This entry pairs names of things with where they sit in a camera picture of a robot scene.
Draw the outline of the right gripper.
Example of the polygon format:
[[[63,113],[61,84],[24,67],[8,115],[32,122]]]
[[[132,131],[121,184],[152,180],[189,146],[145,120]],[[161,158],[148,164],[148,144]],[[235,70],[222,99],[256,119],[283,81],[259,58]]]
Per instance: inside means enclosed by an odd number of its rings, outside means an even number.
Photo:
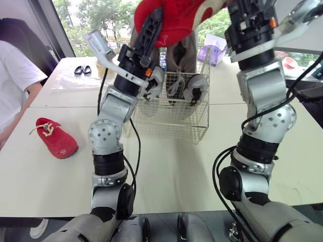
[[[271,40],[277,27],[275,5],[276,1],[228,1],[227,46],[241,53]]]

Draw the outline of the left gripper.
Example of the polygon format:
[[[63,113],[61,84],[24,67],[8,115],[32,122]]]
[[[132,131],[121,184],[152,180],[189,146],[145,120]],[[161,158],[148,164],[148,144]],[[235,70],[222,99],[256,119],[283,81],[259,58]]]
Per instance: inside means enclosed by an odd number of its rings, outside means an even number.
[[[150,55],[162,28],[163,9],[155,9],[144,21],[132,48],[123,44],[118,61],[119,67],[134,76],[151,76],[152,60]]]

